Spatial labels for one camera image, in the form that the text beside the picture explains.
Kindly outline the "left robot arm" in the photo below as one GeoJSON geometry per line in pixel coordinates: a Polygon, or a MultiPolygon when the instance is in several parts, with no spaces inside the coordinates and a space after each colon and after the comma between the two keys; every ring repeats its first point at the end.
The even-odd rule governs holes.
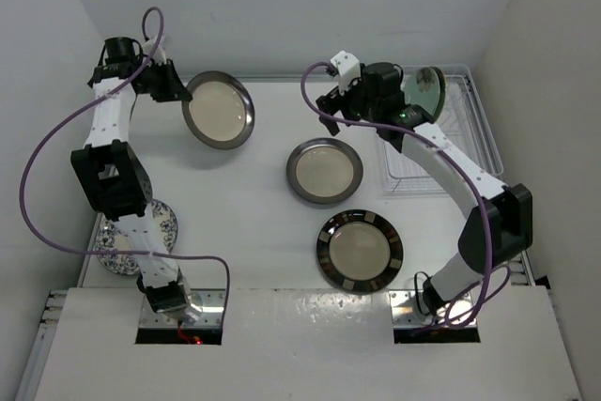
{"type": "Polygon", "coordinates": [[[153,218],[150,177],[130,144],[130,124],[139,95],[157,102],[191,100],[174,63],[150,59],[131,38],[105,40],[89,81],[101,99],[82,148],[70,162],[90,206],[124,235],[140,269],[138,288],[156,314],[180,319],[190,306],[190,291],[178,263],[169,259],[153,218]]]}

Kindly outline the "grey rim cream plate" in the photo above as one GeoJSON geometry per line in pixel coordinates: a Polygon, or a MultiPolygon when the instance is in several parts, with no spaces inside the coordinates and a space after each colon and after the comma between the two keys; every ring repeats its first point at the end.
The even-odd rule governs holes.
{"type": "Polygon", "coordinates": [[[182,114],[192,134],[218,150],[243,146],[254,130],[254,102],[237,78],[222,71],[205,71],[187,84],[192,99],[183,101],[182,114]]]}
{"type": "Polygon", "coordinates": [[[291,151],[285,176],[292,192],[303,201],[334,205],[359,189],[363,163],[351,145],[335,138],[314,138],[291,151]]]}

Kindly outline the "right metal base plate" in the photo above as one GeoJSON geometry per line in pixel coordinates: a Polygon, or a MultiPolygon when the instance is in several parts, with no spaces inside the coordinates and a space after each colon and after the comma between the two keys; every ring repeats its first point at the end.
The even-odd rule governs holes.
{"type": "Polygon", "coordinates": [[[396,331],[408,331],[428,326],[447,326],[446,319],[451,320],[453,324],[458,324],[470,315],[473,307],[472,296],[467,294],[453,305],[447,304],[438,309],[434,315],[429,315],[425,313],[423,304],[422,310],[418,310],[414,290],[390,290],[388,295],[393,328],[396,331]]]}

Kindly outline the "metal base plate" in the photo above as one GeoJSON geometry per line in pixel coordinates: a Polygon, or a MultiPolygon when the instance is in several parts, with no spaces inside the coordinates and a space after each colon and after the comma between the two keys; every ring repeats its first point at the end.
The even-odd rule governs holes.
{"type": "Polygon", "coordinates": [[[446,319],[451,320],[453,324],[458,324],[470,315],[473,307],[472,296],[467,294],[453,305],[447,304],[438,309],[434,315],[429,315],[425,313],[423,304],[422,310],[418,310],[414,290],[390,290],[388,295],[393,328],[396,331],[408,331],[428,326],[447,326],[446,319]]]}
{"type": "Polygon", "coordinates": [[[179,313],[155,313],[143,300],[139,327],[174,329],[181,322],[185,329],[219,329],[223,324],[224,290],[193,289],[190,306],[179,313]]]}

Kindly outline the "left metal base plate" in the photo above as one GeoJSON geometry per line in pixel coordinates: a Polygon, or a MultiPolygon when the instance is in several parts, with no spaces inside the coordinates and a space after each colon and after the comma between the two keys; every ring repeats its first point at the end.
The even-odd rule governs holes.
{"type": "Polygon", "coordinates": [[[143,300],[139,327],[174,329],[181,322],[185,329],[219,329],[223,324],[224,290],[193,289],[190,306],[179,313],[155,313],[143,300]]]}

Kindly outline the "black patterned rim plate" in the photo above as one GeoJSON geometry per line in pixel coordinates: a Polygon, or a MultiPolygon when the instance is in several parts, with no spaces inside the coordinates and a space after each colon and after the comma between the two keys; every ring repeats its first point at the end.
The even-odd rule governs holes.
{"type": "Polygon", "coordinates": [[[331,286],[366,295],[387,287],[400,272],[403,241],[394,226],[374,211],[348,209],[321,227],[316,262],[331,286]]]}

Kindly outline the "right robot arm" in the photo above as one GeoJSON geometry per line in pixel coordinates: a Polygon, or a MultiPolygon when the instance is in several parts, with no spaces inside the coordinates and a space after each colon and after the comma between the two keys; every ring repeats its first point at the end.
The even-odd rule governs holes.
{"type": "Polygon", "coordinates": [[[340,125],[372,128],[399,154],[417,163],[455,201],[466,222],[455,255],[426,278],[416,304],[425,316],[479,287],[479,312],[492,272],[532,245],[532,193],[509,186],[462,152],[442,131],[447,82],[441,69],[410,76],[393,63],[364,65],[337,56],[319,65],[336,86],[310,101],[330,134],[340,125]]]}

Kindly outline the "small teal flower plate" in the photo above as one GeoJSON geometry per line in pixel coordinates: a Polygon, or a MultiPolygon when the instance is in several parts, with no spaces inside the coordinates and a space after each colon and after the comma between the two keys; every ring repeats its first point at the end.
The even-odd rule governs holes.
{"type": "Polygon", "coordinates": [[[421,106],[434,122],[439,120],[443,111],[446,91],[446,79],[439,67],[418,69],[404,85],[407,103],[421,106]]]}

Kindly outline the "blue floral white plate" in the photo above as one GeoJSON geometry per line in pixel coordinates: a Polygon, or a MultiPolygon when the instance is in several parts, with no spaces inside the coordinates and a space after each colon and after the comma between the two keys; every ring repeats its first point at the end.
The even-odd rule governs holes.
{"type": "MultiPolygon", "coordinates": [[[[153,199],[151,202],[152,216],[156,223],[163,245],[171,253],[176,245],[178,236],[178,223],[175,212],[163,201],[153,199]]],[[[115,251],[129,251],[128,239],[103,215],[100,216],[100,225],[93,239],[92,250],[98,254],[100,264],[113,274],[121,276],[137,276],[140,268],[131,255],[115,254],[115,251]]]]}

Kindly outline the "white front cover board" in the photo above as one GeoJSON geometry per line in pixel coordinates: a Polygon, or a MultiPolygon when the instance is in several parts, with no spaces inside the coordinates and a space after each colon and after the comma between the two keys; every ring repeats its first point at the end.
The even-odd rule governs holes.
{"type": "Polygon", "coordinates": [[[464,344],[394,341],[387,295],[237,290],[223,341],[139,345],[141,294],[69,291],[40,400],[578,400],[547,292],[508,287],[464,344]]]}

